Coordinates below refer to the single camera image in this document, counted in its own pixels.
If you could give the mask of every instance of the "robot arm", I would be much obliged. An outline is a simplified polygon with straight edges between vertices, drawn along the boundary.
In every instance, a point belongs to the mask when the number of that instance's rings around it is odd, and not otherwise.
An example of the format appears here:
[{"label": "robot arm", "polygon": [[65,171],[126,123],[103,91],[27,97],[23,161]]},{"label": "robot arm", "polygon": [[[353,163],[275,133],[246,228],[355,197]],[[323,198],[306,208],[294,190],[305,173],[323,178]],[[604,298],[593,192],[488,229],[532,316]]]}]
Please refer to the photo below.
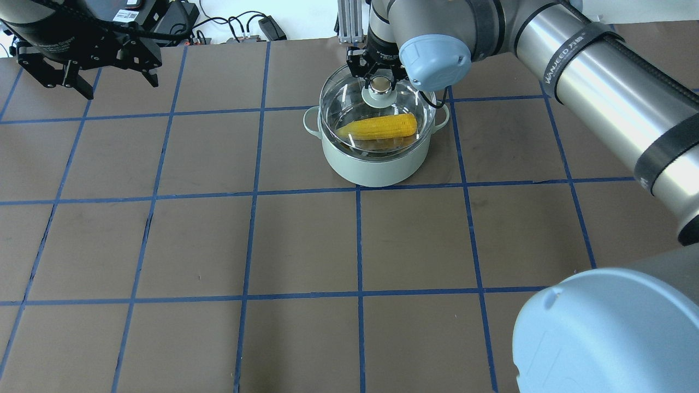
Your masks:
[{"label": "robot arm", "polygon": [[[158,0],[152,14],[140,23],[115,23],[94,17],[85,0],[0,0],[0,21],[16,37],[20,66],[39,83],[49,88],[74,88],[92,99],[92,86],[79,75],[80,70],[102,66],[132,69],[141,72],[152,86],[158,85],[155,71],[162,60],[152,38],[184,39],[191,30],[187,28],[182,34],[148,31],[169,6],[185,14],[179,1]],[[62,68],[56,69],[47,59]]]},{"label": "robot arm", "polygon": [[565,0],[374,0],[367,44],[347,63],[366,87],[378,69],[425,92],[471,62],[512,52],[679,218],[699,243],[699,96]]}]

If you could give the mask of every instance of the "black cable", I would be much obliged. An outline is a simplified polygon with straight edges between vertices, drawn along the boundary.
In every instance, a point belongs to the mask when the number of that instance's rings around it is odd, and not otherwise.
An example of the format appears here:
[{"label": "black cable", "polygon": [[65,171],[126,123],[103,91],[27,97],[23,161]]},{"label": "black cable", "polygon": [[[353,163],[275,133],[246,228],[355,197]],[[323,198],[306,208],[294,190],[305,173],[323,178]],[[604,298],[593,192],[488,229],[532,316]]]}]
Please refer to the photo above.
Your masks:
[{"label": "black cable", "polygon": [[257,15],[251,16],[251,17],[247,20],[247,24],[245,25],[245,28],[247,29],[247,32],[248,32],[248,33],[250,33],[250,23],[251,23],[252,20],[253,20],[254,18],[256,18],[256,17],[267,17],[267,15],[257,14]]},{"label": "black cable", "polygon": [[207,45],[207,43],[206,43],[206,36],[204,35],[204,33],[201,32],[201,30],[197,30],[197,31],[196,31],[196,39],[199,40],[199,43],[200,43],[201,45]]},{"label": "black cable", "polygon": [[209,14],[206,13],[206,11],[204,10],[203,2],[204,2],[204,0],[199,0],[199,8],[201,9],[201,13],[204,14],[204,16],[207,18],[207,20],[213,20],[215,24],[226,24],[226,23],[230,24],[231,20],[237,20],[238,24],[240,25],[240,30],[243,33],[245,33],[245,29],[243,29],[243,23],[238,19],[240,17],[240,15],[238,15],[238,17],[234,17],[234,16],[229,17],[227,22],[219,22],[218,20],[215,19],[215,18],[217,18],[216,16],[211,17],[211,16],[209,16]]},{"label": "black cable", "polygon": [[233,28],[233,25],[232,25],[226,18],[224,18],[224,17],[220,17],[220,16],[210,17],[210,18],[208,18],[207,20],[203,20],[203,21],[201,21],[201,22],[195,24],[194,26],[192,26],[192,29],[196,29],[197,27],[199,27],[199,26],[201,26],[202,24],[205,24],[205,23],[215,22],[216,20],[224,20],[224,21],[226,21],[226,22],[228,23],[228,27],[231,29],[231,34],[233,34],[233,38],[235,38],[236,41],[240,42],[240,39],[239,39],[238,36],[236,35],[236,30]]},{"label": "black cable", "polygon": [[[170,34],[179,34],[180,32],[184,31],[185,24],[184,23],[175,23],[170,27]],[[176,46],[180,41],[170,41],[166,46]]]},{"label": "black cable", "polygon": [[191,23],[189,22],[189,18],[187,16],[187,11],[185,10],[185,7],[182,5],[181,1],[174,1],[174,3],[176,3],[177,7],[180,9],[180,13],[182,13],[182,16],[187,21],[187,28],[185,29],[185,33],[181,33],[181,34],[155,33],[153,31],[143,31],[143,30],[134,29],[132,27],[122,26],[118,23],[107,22],[105,20],[97,19],[96,17],[88,15],[80,10],[65,6],[64,4],[55,3],[52,0],[30,0],[30,1],[33,3],[37,3],[39,5],[51,8],[54,11],[63,13],[69,17],[72,17],[73,19],[82,20],[83,22],[92,23],[93,25],[102,27],[109,32],[116,31],[118,33],[130,34],[134,37],[151,38],[154,40],[177,41],[177,40],[183,40],[183,39],[189,38],[189,36],[192,33],[192,27],[190,26]]},{"label": "black cable", "polygon": [[432,108],[441,109],[444,106],[444,104],[447,102],[447,89],[449,89],[449,88],[446,87],[444,89],[444,94],[442,95],[442,101],[439,103],[439,105],[436,103],[432,103],[432,101],[430,101],[430,99],[427,98],[427,94],[425,94],[425,92],[423,92],[421,90],[420,90],[420,97],[422,97],[422,99],[425,100],[427,105],[431,106]]},{"label": "black cable", "polygon": [[[585,16],[577,8],[572,6],[572,4],[570,2],[568,2],[567,0],[559,0],[559,3],[563,7],[565,7],[566,10],[570,11],[570,13],[572,13],[573,16],[580,19],[583,23],[586,23],[586,24],[592,23],[592,21],[587,16]],[[607,43],[609,43],[613,48],[615,48],[619,52],[621,52],[624,56],[629,58],[629,60],[631,60],[634,64],[637,64],[639,67],[644,69],[647,73],[650,73],[656,79],[658,79],[659,81],[670,86],[674,91],[680,93],[682,96],[689,99],[689,101],[692,101],[692,103],[694,104],[694,107],[696,109],[699,109],[699,95],[697,95],[695,92],[691,91],[683,84],[677,82],[675,79],[671,78],[668,74],[662,72],[660,69],[658,69],[658,67],[655,67],[653,64],[648,62],[648,60],[639,56],[639,54],[637,54],[636,52],[629,49],[626,45],[619,42],[619,40],[617,40],[616,38],[607,35],[604,37],[604,40]]]},{"label": "black cable", "polygon": [[[244,12],[244,13],[238,15],[238,17],[241,17],[241,16],[243,16],[243,15],[245,15],[245,14],[247,14],[247,13],[256,13],[256,15],[251,16],[251,17],[247,20],[247,24],[245,25],[245,27],[247,28],[247,32],[248,32],[248,33],[250,33],[250,23],[252,22],[252,20],[253,20],[254,18],[259,17],[259,16],[269,18],[269,16],[267,16],[267,15],[265,15],[265,14],[259,12],[259,11],[246,11],[246,12]],[[274,32],[275,32],[275,34],[277,34],[277,37],[279,37],[280,34],[279,34],[279,30],[277,30],[277,25],[273,23],[273,24],[272,24],[272,27],[274,27]]]}]

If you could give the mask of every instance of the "blue tape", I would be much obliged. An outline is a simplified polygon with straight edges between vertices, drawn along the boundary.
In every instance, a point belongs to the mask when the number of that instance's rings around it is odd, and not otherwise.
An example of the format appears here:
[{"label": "blue tape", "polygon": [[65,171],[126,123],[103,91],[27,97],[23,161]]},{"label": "blue tape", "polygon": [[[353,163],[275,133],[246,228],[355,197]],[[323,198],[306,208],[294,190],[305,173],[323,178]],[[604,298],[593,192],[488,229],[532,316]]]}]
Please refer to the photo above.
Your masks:
[{"label": "blue tape", "polygon": [[247,293],[250,290],[250,268],[252,265],[252,246],[255,232],[255,216],[257,214],[257,191],[259,189],[260,159],[262,156],[262,134],[264,130],[265,103],[267,101],[267,77],[269,74],[269,53],[271,45],[267,42],[264,60],[264,76],[262,78],[262,99],[260,103],[260,120],[257,131],[257,157],[255,159],[255,180],[252,190],[252,205],[250,206],[250,229],[247,233],[247,254],[245,256],[245,277],[243,278],[243,300],[240,305],[240,325],[238,326],[238,347],[236,350],[236,370],[233,375],[233,391],[240,391],[240,370],[243,365],[243,340],[245,338],[245,319],[247,317]]},{"label": "blue tape", "polygon": [[144,117],[168,117],[170,113],[142,113],[140,115],[111,115],[111,116],[89,116],[87,121],[92,120],[120,120],[120,119],[140,119]]},{"label": "blue tape", "polygon": [[5,100],[5,104],[2,106],[2,110],[0,110],[0,121],[2,121],[3,117],[5,116],[5,112],[7,112],[7,107],[10,106],[10,100],[12,100],[12,96],[15,94],[15,89],[17,89],[17,84],[20,82],[20,77],[22,76],[22,71],[24,69],[20,69],[17,72],[17,76],[15,77],[15,82],[12,84],[12,87],[10,88],[10,92],[7,94],[7,99]]},{"label": "blue tape", "polygon": [[[486,287],[485,293],[512,293],[512,292],[539,292],[546,286],[539,287]],[[477,294],[478,288],[436,288],[427,290],[363,290],[362,297],[383,296],[424,296],[441,294]],[[248,294],[248,301],[268,301],[282,299],[325,299],[358,297],[359,291],[340,292],[297,292],[284,294]],[[133,299],[134,304],[146,303],[198,303],[213,301],[242,301],[242,295],[214,295],[214,296],[174,296],[174,297],[141,297]],[[116,299],[51,299],[51,300],[27,300],[26,306],[70,306],[90,304],[129,304],[131,298]],[[22,301],[0,301],[0,307],[20,306]]]},{"label": "blue tape", "polygon": [[[102,70],[97,71],[97,76],[95,77],[94,80],[94,85],[97,86],[99,83],[99,77],[101,75]],[[5,372],[5,367],[7,366],[7,359],[10,355],[10,351],[12,350],[12,346],[15,342],[15,337],[17,336],[17,329],[19,328],[20,325],[20,320],[22,319],[22,315],[24,314],[24,309],[27,307],[27,300],[29,299],[29,293],[31,292],[31,287],[34,284],[34,277],[36,276],[36,272],[39,268],[39,263],[41,262],[41,256],[43,255],[44,247],[46,246],[46,239],[48,238],[49,231],[51,230],[51,224],[53,223],[53,219],[56,215],[56,209],[58,207],[58,201],[61,199],[61,193],[63,192],[63,188],[66,184],[66,179],[68,178],[68,173],[71,170],[71,165],[73,163],[73,158],[75,157],[75,151],[78,148],[78,142],[80,141],[80,135],[82,135],[82,129],[85,126],[85,116],[87,116],[87,113],[89,112],[90,105],[92,104],[92,101],[88,101],[87,104],[85,104],[85,111],[82,114],[82,121],[80,122],[80,126],[78,127],[78,131],[75,133],[75,139],[73,140],[73,146],[71,147],[71,153],[68,156],[68,161],[66,163],[66,168],[63,171],[63,176],[61,177],[61,183],[58,187],[58,190],[56,191],[56,198],[53,202],[53,206],[51,208],[51,214],[49,214],[48,218],[48,223],[46,224],[46,229],[44,230],[43,236],[41,237],[41,242],[39,243],[39,248],[36,253],[36,258],[34,259],[34,263],[31,266],[31,273],[29,275],[29,281],[27,282],[27,286],[24,289],[24,296],[22,297],[22,303],[20,304],[19,309],[17,310],[17,317],[15,318],[15,323],[12,327],[12,332],[10,333],[10,339],[8,340],[7,347],[5,349],[5,353],[3,355],[2,361],[0,362],[0,379],[2,379],[2,375]]]},{"label": "blue tape", "polygon": [[503,181],[503,182],[474,182],[466,183],[468,187],[502,187],[506,185],[539,185],[539,184],[565,184],[568,181],[565,179],[553,179],[553,180],[543,180],[535,182],[533,180],[515,180],[515,181]]},{"label": "blue tape", "polygon": [[150,225],[153,221],[153,213],[155,212],[155,203],[157,201],[158,187],[160,185],[160,176],[163,171],[163,163],[165,161],[165,153],[168,147],[168,140],[170,137],[170,130],[173,124],[173,116],[175,113],[175,105],[177,104],[177,98],[180,93],[180,85],[182,83],[182,75],[185,72],[185,62],[187,60],[187,47],[182,54],[182,60],[180,62],[180,73],[178,75],[177,83],[175,85],[175,94],[170,107],[170,114],[168,119],[168,125],[165,130],[165,137],[163,138],[163,147],[160,152],[160,161],[158,162],[158,170],[155,175],[155,181],[153,184],[153,194],[150,197],[150,210],[148,212],[148,219],[145,222],[145,228],[143,230],[143,240],[141,241],[140,251],[138,253],[138,263],[136,265],[136,273],[134,274],[134,285],[131,288],[131,298],[129,302],[129,311],[127,313],[126,322],[124,323],[124,333],[122,334],[122,342],[119,346],[119,356],[117,358],[117,367],[114,370],[114,379],[112,381],[112,393],[116,393],[117,387],[119,385],[119,376],[121,375],[122,365],[124,363],[124,352],[126,351],[127,340],[129,338],[129,330],[131,328],[131,319],[134,316],[134,304],[136,302],[136,293],[138,292],[138,283],[140,281],[140,272],[143,268],[143,258],[145,256],[145,248],[148,243],[148,234],[150,233]]},{"label": "blue tape", "polygon": [[463,183],[443,183],[443,184],[404,184],[404,185],[389,185],[386,187],[364,187],[361,186],[362,191],[382,191],[382,190],[423,190],[423,189],[433,189],[433,188],[458,188],[463,187]]},{"label": "blue tape", "polygon": [[354,187],[310,188],[305,190],[258,191],[258,195],[318,194],[323,192],[354,192]]},{"label": "blue tape", "polygon": [[574,183],[609,183],[609,182],[635,182],[636,179],[632,176],[623,178],[583,178],[573,179]]},{"label": "blue tape", "polygon": [[84,120],[83,117],[64,117],[62,119],[7,120],[0,122],[0,125],[79,122],[81,120]]},{"label": "blue tape", "polygon": [[[452,88],[449,87],[449,98],[453,99]],[[456,110],[454,105],[449,109],[452,112],[452,128],[454,129],[454,140],[456,141],[456,153],[459,158],[459,170],[461,172],[461,181],[463,186],[463,200],[466,204],[466,220],[468,221],[468,235],[471,242],[471,252],[473,253],[473,268],[476,275],[476,283],[478,285],[478,299],[481,308],[481,319],[483,322],[483,335],[485,339],[485,348],[488,355],[488,366],[490,368],[490,381],[493,391],[498,391],[498,379],[495,372],[495,361],[493,360],[493,347],[490,339],[490,327],[488,325],[488,312],[485,305],[485,295],[483,291],[483,279],[480,273],[480,261],[478,259],[478,247],[476,244],[476,234],[473,225],[473,215],[471,211],[470,196],[468,193],[468,179],[466,178],[466,168],[463,164],[463,155],[461,154],[461,139],[459,138],[459,124],[456,121]]]},{"label": "blue tape", "polygon": [[248,113],[260,112],[260,108],[244,108],[244,109],[218,109],[218,110],[193,110],[188,112],[175,112],[175,116],[195,116],[195,115],[219,115],[222,113]]},{"label": "blue tape", "polygon": [[[541,91],[544,92],[544,85],[539,83],[541,86]],[[570,167],[568,166],[568,160],[565,158],[565,149],[563,148],[563,142],[561,141],[561,135],[559,134],[559,128],[556,126],[556,119],[554,118],[554,112],[551,110],[551,103],[549,102],[549,97],[544,94],[544,103],[546,104],[546,111],[549,114],[549,120],[551,121],[551,128],[554,131],[554,136],[556,137],[556,144],[559,147],[559,152],[561,154],[561,160],[563,161],[563,168],[565,169],[565,177],[568,179],[568,185],[570,187],[570,194],[572,195],[572,201],[575,204],[575,212],[577,214],[577,220],[580,223],[580,230],[582,231],[582,238],[585,242],[585,248],[587,249],[587,256],[590,259],[590,267],[593,269],[597,268],[597,262],[595,260],[595,254],[592,251],[592,245],[590,244],[590,236],[587,233],[587,226],[585,225],[585,219],[582,217],[582,209],[580,208],[580,201],[577,198],[577,191],[575,190],[575,181],[570,175]]]},{"label": "blue tape", "polygon": [[519,99],[541,99],[544,98],[541,95],[533,95],[533,96],[503,96],[503,97],[472,97],[472,98],[463,98],[463,99],[452,99],[450,98],[450,102],[479,102],[479,101],[511,101],[511,100],[519,100]]},{"label": "blue tape", "polygon": [[361,243],[361,188],[355,192],[356,206],[356,290],[357,321],[359,323],[359,391],[366,393],[366,357],[364,356],[364,271]]},{"label": "blue tape", "polygon": [[278,106],[276,108],[265,108],[268,112],[276,112],[279,110],[308,110],[313,108],[315,105],[304,105],[304,106]]},{"label": "blue tape", "polygon": [[171,194],[158,195],[156,199],[195,199],[195,198],[229,198],[229,197],[249,197],[251,192],[215,192],[211,194]]}]

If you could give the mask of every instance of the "yellow corn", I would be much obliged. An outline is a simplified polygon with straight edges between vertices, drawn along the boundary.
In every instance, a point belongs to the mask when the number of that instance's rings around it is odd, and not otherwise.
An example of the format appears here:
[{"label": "yellow corn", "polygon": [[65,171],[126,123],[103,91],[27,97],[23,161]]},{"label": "yellow corn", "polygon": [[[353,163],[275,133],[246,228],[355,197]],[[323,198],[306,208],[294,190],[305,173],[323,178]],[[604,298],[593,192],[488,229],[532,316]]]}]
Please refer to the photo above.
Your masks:
[{"label": "yellow corn", "polygon": [[417,120],[412,113],[372,117],[357,120],[335,131],[339,138],[351,137],[355,141],[390,139],[411,136],[417,131]]}]

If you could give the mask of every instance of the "pot handle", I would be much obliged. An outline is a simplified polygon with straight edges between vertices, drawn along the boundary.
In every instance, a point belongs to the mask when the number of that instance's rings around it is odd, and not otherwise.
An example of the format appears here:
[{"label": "pot handle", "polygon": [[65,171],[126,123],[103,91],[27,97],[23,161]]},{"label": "pot handle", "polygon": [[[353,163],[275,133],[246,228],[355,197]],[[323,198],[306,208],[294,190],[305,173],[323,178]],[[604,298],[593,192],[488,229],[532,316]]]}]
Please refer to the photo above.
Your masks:
[{"label": "pot handle", "polygon": [[441,122],[440,124],[437,124],[436,126],[434,126],[434,130],[432,131],[432,134],[441,130],[442,128],[444,128],[445,125],[447,125],[449,123],[449,118],[451,117],[451,113],[449,111],[449,106],[445,104],[442,107],[442,109],[444,109],[444,114],[447,116],[447,118],[444,119],[444,121]]},{"label": "pot handle", "polygon": [[306,131],[308,131],[309,134],[320,139],[320,131],[310,128],[310,126],[306,122],[306,118],[308,117],[308,113],[312,110],[315,110],[316,112],[318,112],[320,110],[320,107],[319,106],[312,106],[311,108],[307,109],[307,111],[303,114],[303,127],[306,128]]}]

